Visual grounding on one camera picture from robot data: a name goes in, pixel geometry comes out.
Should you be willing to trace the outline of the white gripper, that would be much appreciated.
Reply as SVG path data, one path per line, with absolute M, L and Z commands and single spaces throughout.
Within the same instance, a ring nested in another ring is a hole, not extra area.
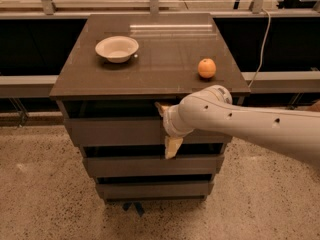
M 181 118 L 178 105 L 171 106 L 166 102 L 155 102 L 158 113 L 163 117 L 163 126 L 169 136 L 165 137 L 165 158 L 172 159 L 176 156 L 180 146 L 183 143 L 182 138 L 193 131 Z

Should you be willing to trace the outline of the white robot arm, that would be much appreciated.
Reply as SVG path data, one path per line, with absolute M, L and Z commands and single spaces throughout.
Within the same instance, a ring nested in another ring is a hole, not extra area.
M 213 85 L 179 104 L 155 104 L 163 118 L 165 157 L 176 156 L 195 130 L 223 133 L 314 167 L 320 165 L 320 113 L 236 106 L 230 92 Z

